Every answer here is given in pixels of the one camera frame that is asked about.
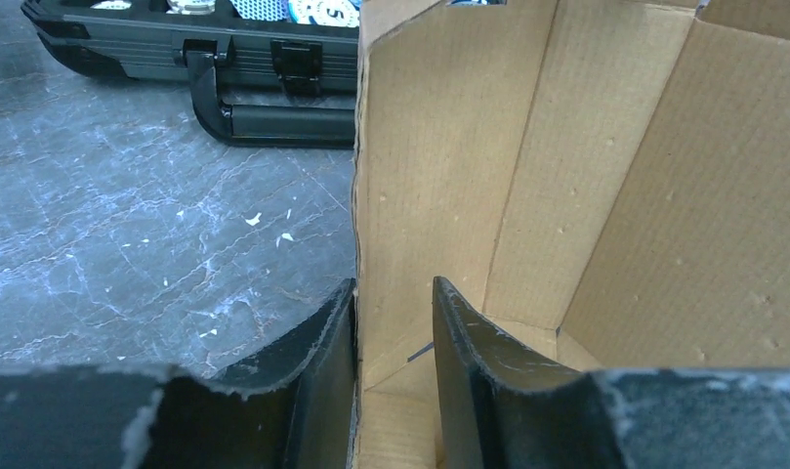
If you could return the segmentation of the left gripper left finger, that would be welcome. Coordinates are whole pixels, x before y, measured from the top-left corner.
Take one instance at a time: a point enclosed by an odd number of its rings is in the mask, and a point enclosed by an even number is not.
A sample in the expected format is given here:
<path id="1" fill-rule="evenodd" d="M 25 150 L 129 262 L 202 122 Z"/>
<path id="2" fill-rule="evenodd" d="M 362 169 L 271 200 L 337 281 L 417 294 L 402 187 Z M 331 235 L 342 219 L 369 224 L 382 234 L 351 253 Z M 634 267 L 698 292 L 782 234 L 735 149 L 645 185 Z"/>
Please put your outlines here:
<path id="1" fill-rule="evenodd" d="M 0 367 L 0 468 L 346 468 L 353 279 L 210 378 L 167 363 Z"/>

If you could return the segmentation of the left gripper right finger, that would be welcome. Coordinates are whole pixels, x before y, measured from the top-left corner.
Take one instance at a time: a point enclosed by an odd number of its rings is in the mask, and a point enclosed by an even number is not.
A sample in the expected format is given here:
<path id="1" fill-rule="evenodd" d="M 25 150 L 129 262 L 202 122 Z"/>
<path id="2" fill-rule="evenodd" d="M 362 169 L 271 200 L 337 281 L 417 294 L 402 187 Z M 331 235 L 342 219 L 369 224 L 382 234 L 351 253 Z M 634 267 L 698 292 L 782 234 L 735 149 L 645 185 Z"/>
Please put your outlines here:
<path id="1" fill-rule="evenodd" d="M 433 284 L 450 468 L 790 468 L 790 368 L 578 371 Z"/>

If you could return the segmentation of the cardboard box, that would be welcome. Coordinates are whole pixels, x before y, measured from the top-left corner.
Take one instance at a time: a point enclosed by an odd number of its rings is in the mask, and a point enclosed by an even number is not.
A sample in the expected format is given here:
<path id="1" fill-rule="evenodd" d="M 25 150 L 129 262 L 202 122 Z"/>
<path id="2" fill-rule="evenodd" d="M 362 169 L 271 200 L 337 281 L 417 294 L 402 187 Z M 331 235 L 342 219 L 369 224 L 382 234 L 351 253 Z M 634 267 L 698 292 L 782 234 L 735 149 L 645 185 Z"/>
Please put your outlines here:
<path id="1" fill-rule="evenodd" d="M 357 468 L 445 464 L 433 284 L 578 371 L 790 368 L 790 1 L 367 1 Z"/>

